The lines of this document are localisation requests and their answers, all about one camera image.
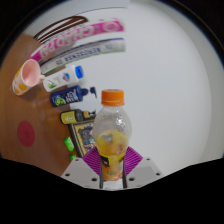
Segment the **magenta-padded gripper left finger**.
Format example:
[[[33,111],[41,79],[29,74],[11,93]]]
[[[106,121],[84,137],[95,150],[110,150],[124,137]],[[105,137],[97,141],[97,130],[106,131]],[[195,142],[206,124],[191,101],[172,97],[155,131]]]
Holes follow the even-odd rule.
[[[74,158],[62,178],[84,188],[102,188],[102,169],[99,153],[91,149],[82,158]]]

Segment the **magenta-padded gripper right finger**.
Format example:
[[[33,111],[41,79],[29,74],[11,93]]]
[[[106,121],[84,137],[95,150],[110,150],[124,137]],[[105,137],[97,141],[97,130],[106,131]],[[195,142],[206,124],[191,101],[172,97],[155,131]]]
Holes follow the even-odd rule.
[[[129,147],[123,160],[123,188],[143,187],[163,177],[162,172],[149,157],[142,157]]]

